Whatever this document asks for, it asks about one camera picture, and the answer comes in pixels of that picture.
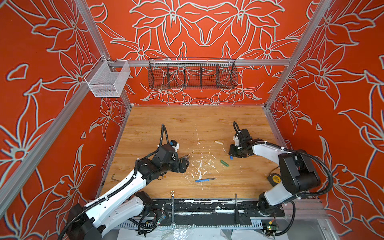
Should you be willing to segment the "blue pen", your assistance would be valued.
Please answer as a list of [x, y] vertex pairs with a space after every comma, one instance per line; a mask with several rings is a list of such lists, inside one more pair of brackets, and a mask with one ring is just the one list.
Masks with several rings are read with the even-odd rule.
[[216, 180], [216, 178], [199, 179], [199, 180], [195, 180], [195, 183], [203, 183], [203, 182], [214, 181], [214, 180]]

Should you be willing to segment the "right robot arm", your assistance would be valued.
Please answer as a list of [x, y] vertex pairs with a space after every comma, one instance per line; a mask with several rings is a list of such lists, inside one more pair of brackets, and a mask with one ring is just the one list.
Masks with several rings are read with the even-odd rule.
[[[253, 139], [247, 129], [240, 129], [237, 122], [233, 122], [233, 127], [235, 143], [230, 146], [230, 156], [259, 156], [276, 163], [280, 168], [281, 182], [259, 196], [258, 211], [261, 215], [269, 216], [281, 204], [302, 197], [321, 196], [333, 188], [332, 171], [319, 158], [305, 151], [291, 150], [262, 139]], [[309, 190], [322, 183], [313, 163], [323, 168], [328, 181], [323, 190], [310, 193]]]

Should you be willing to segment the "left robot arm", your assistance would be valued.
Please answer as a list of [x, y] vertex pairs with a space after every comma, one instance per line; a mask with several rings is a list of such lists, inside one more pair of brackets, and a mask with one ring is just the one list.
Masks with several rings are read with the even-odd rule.
[[134, 169], [104, 195], [84, 206], [72, 207], [58, 238], [101, 240], [119, 224], [151, 212], [153, 200], [143, 188], [168, 172], [187, 171], [190, 162], [187, 156], [179, 157], [179, 147], [177, 141], [169, 139], [166, 126], [162, 125], [157, 149], [137, 159]]

